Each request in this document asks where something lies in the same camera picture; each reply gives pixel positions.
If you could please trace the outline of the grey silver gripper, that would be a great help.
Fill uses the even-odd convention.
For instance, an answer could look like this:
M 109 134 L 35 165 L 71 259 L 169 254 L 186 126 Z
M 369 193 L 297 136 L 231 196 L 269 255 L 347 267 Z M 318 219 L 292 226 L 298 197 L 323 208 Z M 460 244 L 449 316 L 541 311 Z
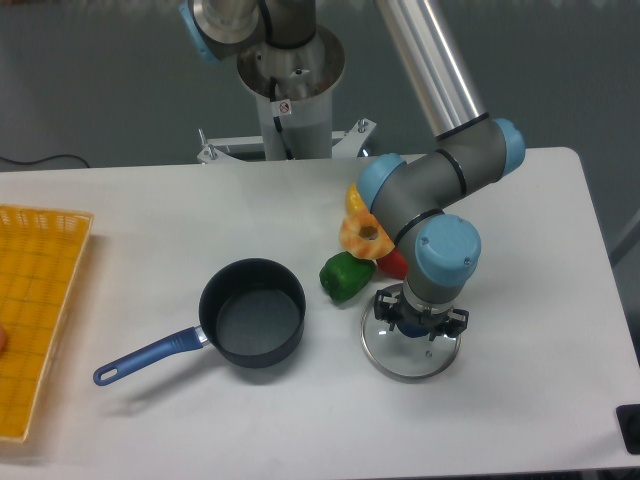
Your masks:
M 403 285 L 398 297 L 389 289 L 377 290 L 373 302 L 374 316 L 393 331 L 403 334 L 429 334 L 429 340 L 446 336 L 456 339 L 468 326 L 469 312 L 453 308 L 453 302 L 431 303 L 419 298 L 409 285 Z

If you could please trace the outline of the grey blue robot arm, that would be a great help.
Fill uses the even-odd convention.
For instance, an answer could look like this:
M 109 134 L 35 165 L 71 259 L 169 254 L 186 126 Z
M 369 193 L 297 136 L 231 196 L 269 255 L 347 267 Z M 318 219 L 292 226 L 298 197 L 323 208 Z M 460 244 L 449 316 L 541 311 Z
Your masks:
M 380 1 L 377 9 L 438 147 L 412 162 L 382 155 L 358 177 L 367 209 L 408 264 L 401 291 L 378 293 L 374 314 L 406 336 L 454 338 L 468 315 L 453 303 L 476 269 L 481 242 L 446 208 L 517 169 L 525 144 L 510 121 L 484 108 L 438 2 Z M 318 24 L 314 2 L 186 1 L 180 13 L 203 58 L 236 58 L 268 159 L 330 156 L 331 93 L 345 55 Z

